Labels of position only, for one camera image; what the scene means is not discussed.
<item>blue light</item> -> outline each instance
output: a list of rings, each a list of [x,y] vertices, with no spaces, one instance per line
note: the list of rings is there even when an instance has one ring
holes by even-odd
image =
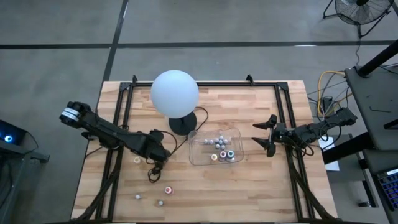
[[[4,137],[5,142],[10,143],[12,141],[12,136]]]

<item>lamp base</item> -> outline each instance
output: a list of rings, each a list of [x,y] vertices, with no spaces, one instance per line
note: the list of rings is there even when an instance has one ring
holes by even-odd
[[[195,130],[197,126],[197,117],[191,112],[182,118],[170,118],[169,126],[175,134],[186,136],[189,132]]]

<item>fan grille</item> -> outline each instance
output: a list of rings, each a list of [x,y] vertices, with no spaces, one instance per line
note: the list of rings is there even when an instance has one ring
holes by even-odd
[[[380,18],[394,0],[335,0],[336,13],[348,24],[368,24]]]

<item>white globe lamp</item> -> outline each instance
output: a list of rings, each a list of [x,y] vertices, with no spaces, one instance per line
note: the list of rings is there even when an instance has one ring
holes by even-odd
[[[199,97],[196,81],[180,70],[160,74],[152,84],[150,98],[155,108],[169,117],[171,130],[178,135],[187,135],[197,125],[192,112]]]

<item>white paper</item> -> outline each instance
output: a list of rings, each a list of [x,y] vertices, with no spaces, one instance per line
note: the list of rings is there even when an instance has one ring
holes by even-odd
[[[333,138],[330,137],[330,136],[329,136],[327,141],[322,140],[322,138],[319,139],[319,146],[321,148],[324,148],[324,147],[330,145],[334,141]],[[325,151],[327,151],[328,149],[333,148],[334,146],[335,146],[334,144],[332,144],[331,146],[328,146],[327,148],[325,148]],[[340,168],[338,167],[338,162],[337,161],[326,164],[325,165],[325,169],[328,170],[328,171],[340,171]]]

